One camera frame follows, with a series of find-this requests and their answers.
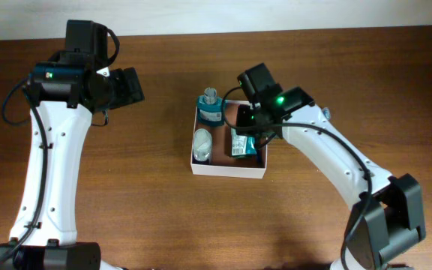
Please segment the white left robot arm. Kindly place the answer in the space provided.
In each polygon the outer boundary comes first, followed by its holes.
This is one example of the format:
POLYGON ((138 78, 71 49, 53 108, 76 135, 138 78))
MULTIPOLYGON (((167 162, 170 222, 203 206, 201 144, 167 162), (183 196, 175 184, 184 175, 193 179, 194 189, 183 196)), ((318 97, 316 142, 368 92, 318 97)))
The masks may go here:
POLYGON ((115 33, 71 19, 64 49, 16 84, 30 107, 31 148, 22 201, 0 269, 108 269, 95 242, 77 239, 80 158, 93 116, 144 100, 132 68, 112 69, 115 33))

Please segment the blue toothbrush with clear cap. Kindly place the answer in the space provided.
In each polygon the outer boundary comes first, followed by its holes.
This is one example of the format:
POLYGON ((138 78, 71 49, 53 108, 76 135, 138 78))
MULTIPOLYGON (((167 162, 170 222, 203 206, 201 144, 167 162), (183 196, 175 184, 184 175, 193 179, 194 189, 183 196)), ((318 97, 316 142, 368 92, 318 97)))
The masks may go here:
POLYGON ((325 116, 325 118, 327 119, 327 120, 330 120, 331 119, 331 113, 330 113, 330 110, 329 110, 329 108, 328 107, 324 107, 324 108, 322 108, 322 114, 325 116))

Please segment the white green toothpaste tube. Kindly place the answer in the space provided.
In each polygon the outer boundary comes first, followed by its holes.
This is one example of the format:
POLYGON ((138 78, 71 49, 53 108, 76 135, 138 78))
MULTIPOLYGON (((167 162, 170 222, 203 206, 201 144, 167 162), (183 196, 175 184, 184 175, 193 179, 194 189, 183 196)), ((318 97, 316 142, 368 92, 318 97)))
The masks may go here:
POLYGON ((252 136, 248 136, 246 139, 245 154, 246 155, 256 155, 257 154, 256 139, 252 136))

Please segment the teal mouthwash bottle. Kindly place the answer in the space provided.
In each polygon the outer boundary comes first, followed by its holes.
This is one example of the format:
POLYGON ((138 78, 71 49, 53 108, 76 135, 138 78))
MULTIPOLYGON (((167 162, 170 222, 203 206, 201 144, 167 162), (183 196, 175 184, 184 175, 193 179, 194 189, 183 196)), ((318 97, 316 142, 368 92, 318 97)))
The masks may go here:
POLYGON ((203 95, 196 100, 196 116, 203 125, 212 127, 224 124, 222 117, 222 98, 218 96, 215 88, 206 88, 203 95))

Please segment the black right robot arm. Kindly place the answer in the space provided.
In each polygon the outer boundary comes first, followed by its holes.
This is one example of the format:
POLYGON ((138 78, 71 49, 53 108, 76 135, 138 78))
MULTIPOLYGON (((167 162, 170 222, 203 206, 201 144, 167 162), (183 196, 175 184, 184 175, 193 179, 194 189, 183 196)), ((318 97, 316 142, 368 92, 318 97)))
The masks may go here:
POLYGON ((249 104, 239 109, 235 130, 249 137, 278 137, 298 149, 351 211, 340 256, 330 269, 405 269, 393 259, 426 237, 416 179, 395 177, 366 157, 307 92, 283 90, 264 64, 242 72, 238 82, 249 104))

